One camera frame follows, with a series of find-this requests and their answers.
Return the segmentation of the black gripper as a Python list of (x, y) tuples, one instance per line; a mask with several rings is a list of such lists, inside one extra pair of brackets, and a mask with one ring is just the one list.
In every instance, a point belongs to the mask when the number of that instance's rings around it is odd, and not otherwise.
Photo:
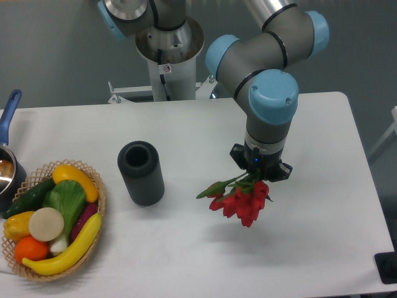
[(238, 143), (230, 151), (230, 156), (240, 169), (248, 170), (249, 173), (258, 169), (261, 178), (272, 183), (288, 179), (293, 170), (292, 166), (281, 161), (281, 154), (279, 151), (272, 155), (258, 154), (252, 157), (252, 150)]

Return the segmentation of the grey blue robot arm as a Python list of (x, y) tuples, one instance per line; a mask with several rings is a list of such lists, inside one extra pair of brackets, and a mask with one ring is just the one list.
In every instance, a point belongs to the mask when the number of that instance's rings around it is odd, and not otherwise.
[[(232, 158), (261, 179), (282, 181), (292, 172), (282, 152), (299, 95), (285, 69), (324, 50), (329, 26), (321, 14), (303, 12), (293, 1), (247, 1), (246, 6), (261, 33), (246, 42), (218, 37), (205, 64), (247, 117), (244, 143), (232, 148)], [(155, 101), (195, 99), (196, 57), (204, 36), (187, 15), (185, 1), (99, 1), (97, 7), (116, 37), (135, 37)]]

